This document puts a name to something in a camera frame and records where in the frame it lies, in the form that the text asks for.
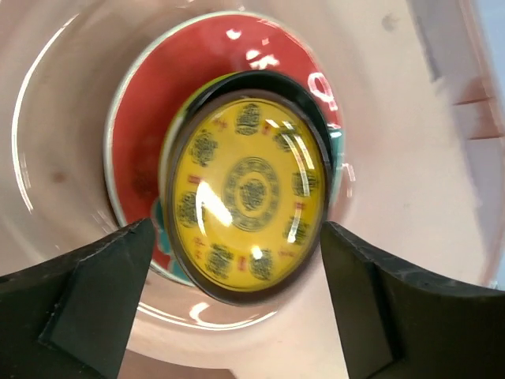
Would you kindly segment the black plate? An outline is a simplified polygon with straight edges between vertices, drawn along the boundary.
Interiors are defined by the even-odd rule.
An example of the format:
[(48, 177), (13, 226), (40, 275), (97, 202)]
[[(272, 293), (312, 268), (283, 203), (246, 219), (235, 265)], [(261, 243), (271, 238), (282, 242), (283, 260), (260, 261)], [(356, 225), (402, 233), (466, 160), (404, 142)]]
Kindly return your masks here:
[(340, 137), (332, 137), (330, 123), (324, 116), (322, 107), (317, 104), (316, 98), (309, 93), (301, 84), (287, 75), (271, 70), (250, 70), (227, 74), (209, 82), (201, 89), (193, 93), (189, 103), (182, 106), (182, 114), (176, 119), (180, 126), (184, 127), (195, 118), (196, 113), (201, 111), (207, 103), (218, 99), (227, 93), (238, 90), (265, 90), (279, 95), (297, 106), (301, 113), (313, 122), (320, 134), (331, 162), (331, 184), (337, 189), (340, 181), (339, 153), (342, 151)]

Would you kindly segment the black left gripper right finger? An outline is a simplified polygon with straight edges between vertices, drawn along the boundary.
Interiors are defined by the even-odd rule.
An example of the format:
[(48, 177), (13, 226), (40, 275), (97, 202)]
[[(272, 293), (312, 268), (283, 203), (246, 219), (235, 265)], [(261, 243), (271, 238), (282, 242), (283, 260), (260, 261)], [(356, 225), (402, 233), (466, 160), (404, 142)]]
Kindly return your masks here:
[(320, 247), (350, 377), (503, 377), (502, 291), (431, 272), (334, 222)]

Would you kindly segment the yellow patterned plate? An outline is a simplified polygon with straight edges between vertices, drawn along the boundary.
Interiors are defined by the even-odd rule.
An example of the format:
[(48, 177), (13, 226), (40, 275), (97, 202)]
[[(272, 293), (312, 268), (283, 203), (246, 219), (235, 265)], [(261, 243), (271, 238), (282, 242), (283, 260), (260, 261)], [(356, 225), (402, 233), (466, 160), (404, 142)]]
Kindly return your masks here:
[(251, 305), (305, 273), (330, 192), (330, 158), (314, 123), (271, 91), (240, 90), (182, 124), (163, 214), (196, 286), (220, 302)]

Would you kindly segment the red plate with teal flower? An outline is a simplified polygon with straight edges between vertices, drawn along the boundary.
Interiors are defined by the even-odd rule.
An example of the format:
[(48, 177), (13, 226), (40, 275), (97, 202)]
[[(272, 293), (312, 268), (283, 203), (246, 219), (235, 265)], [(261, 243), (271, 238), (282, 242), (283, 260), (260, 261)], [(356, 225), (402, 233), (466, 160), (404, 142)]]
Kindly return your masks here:
[(332, 88), (309, 46), (288, 28), (257, 13), (220, 11), (194, 17), (154, 39), (118, 86), (103, 142), (107, 192), (121, 225), (155, 221), (151, 266), (161, 276), (190, 285), (170, 251), (159, 200), (159, 155), (168, 131), (193, 98), (228, 74), (250, 69), (283, 73), (310, 91), (324, 113), (339, 192), (344, 136)]

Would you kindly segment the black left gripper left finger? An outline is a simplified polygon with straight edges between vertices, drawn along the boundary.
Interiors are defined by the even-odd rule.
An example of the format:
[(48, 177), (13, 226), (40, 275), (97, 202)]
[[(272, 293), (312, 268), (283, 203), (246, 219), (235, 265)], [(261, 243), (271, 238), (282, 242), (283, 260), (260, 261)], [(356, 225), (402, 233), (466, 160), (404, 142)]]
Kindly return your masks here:
[(3, 378), (116, 378), (152, 259), (138, 220), (1, 278)]

